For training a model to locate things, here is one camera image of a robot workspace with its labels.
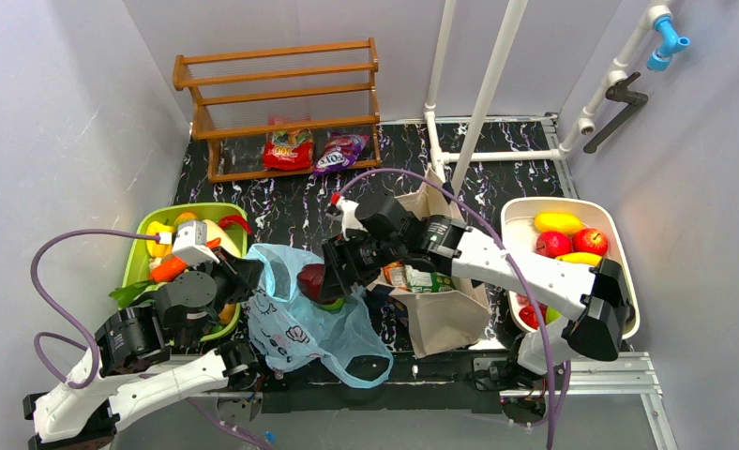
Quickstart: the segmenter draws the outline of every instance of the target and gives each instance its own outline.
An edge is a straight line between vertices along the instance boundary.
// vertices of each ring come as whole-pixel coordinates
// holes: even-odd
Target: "blue plastic bag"
[[[389,378],[392,353],[372,330],[359,292],[346,297],[339,311],[326,311],[298,289],[297,274],[303,266],[322,263],[322,258],[297,248],[254,244],[246,259],[264,263],[259,286],[266,295],[251,297],[243,311],[248,315],[250,340],[270,368],[289,372],[320,358],[350,387],[367,389]],[[356,378],[346,368],[363,355],[388,359],[388,368],[375,380]]]

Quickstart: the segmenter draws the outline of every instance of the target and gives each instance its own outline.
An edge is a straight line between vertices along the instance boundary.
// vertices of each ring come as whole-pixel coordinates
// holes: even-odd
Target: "snack bag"
[[[307,128],[268,133],[262,163],[266,169],[297,171],[311,166],[314,139]]]
[[[314,166],[314,175],[339,172],[355,164],[370,136],[331,133],[325,152]]]
[[[384,267],[384,275],[386,275],[386,281],[396,288],[408,291],[408,282],[405,279],[405,268],[402,262],[393,262],[388,266]]]
[[[412,293],[448,293],[455,290],[452,278],[437,272],[421,272],[406,265],[405,277]]]

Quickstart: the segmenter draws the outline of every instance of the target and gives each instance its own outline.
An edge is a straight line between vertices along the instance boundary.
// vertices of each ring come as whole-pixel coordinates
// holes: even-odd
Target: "white wall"
[[[622,2],[575,89],[582,101],[639,3]],[[635,344],[654,358],[679,447],[739,449],[739,2],[674,4],[691,46],[647,72],[653,37],[633,84],[649,103],[597,154],[577,146],[569,163],[582,198],[608,208],[625,240],[643,315]],[[580,104],[566,103],[563,130]]]
[[[34,252],[64,231],[136,229],[170,202],[188,138],[122,2],[0,1],[0,448],[26,448],[22,398],[57,383],[36,331],[82,339],[33,291]],[[41,265],[47,289],[95,330],[130,244],[61,245]],[[47,347],[63,370],[81,355]]]
[[[494,114],[558,111],[620,0],[532,0],[513,44]],[[169,85],[185,55],[340,42],[375,37],[383,120],[422,116],[441,22],[436,0],[125,0]],[[463,0],[456,7],[439,115],[469,115],[506,2]],[[190,118],[187,92],[177,93]]]

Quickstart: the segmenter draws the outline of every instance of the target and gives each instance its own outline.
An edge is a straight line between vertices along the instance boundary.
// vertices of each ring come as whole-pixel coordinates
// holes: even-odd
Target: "white pipe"
[[[466,176],[466,170],[469,169],[469,162],[472,159],[472,153],[475,152],[480,129],[483,127],[483,122],[489,113],[491,100],[502,76],[502,69],[505,68],[510,47],[513,46],[513,39],[516,37],[516,32],[519,31],[519,24],[521,23],[521,17],[524,16],[524,10],[527,8],[527,1],[509,0],[507,2],[507,9],[491,52],[489,66],[486,68],[486,75],[480,85],[480,93],[477,95],[475,109],[472,111],[472,120],[469,122],[469,129],[466,131],[463,147],[460,148],[458,165],[452,173],[452,190],[455,195],[460,194],[463,177]]]
[[[568,134],[560,142],[558,149],[563,157],[571,151],[571,147],[574,146],[580,135],[587,136],[594,133],[596,125],[593,123],[592,118],[598,112],[598,108],[602,102],[604,102],[604,95],[607,89],[627,77],[624,69],[629,66],[635,52],[648,36],[648,33],[653,29],[654,22],[660,17],[671,16],[671,10],[667,7],[667,4],[670,2],[671,0],[651,0],[648,8],[642,13],[641,18],[638,20],[638,26],[632,32],[632,36],[629,37],[629,40],[624,45],[624,48],[621,49],[618,56],[612,60],[590,101],[582,108]]]
[[[439,135],[436,132],[436,113],[425,110],[425,123],[428,125],[428,137],[430,137],[430,165],[433,171],[439,175],[443,182],[446,181],[444,173],[444,154],[439,144]]]
[[[556,148],[551,150],[535,150],[526,152],[483,152],[472,153],[472,162],[489,161],[530,161],[533,159],[559,159],[560,151]],[[442,153],[442,162],[448,164],[460,159],[459,153]]]
[[[442,68],[444,67],[446,55],[446,44],[449,41],[449,29],[452,27],[453,14],[455,14],[455,0],[445,0],[445,9],[442,13],[442,26],[439,28],[439,40],[436,43],[436,55],[433,58],[433,71],[430,73],[428,99],[425,100],[425,111],[433,111],[436,108],[436,94],[439,92],[439,81],[442,78]]]

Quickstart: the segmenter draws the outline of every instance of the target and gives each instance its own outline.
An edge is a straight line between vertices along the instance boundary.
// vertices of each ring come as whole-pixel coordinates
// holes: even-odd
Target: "blue pipe fitting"
[[[646,66],[651,70],[661,72],[671,64],[674,54],[690,45],[690,39],[689,37],[680,37],[676,33],[676,30],[673,29],[673,21],[669,16],[655,20],[654,29],[662,35],[662,45],[651,53]]]

